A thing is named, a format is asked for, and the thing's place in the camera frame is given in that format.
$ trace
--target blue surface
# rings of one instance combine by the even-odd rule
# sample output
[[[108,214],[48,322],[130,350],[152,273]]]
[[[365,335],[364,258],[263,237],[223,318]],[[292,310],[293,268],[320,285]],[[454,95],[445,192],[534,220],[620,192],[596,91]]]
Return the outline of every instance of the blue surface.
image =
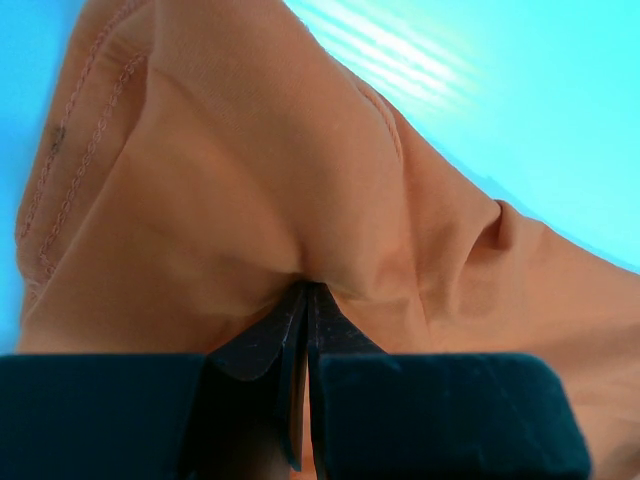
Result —
[[[640,2],[290,0],[333,55],[495,198],[640,273]],[[0,0],[0,351],[14,218],[81,0]]]

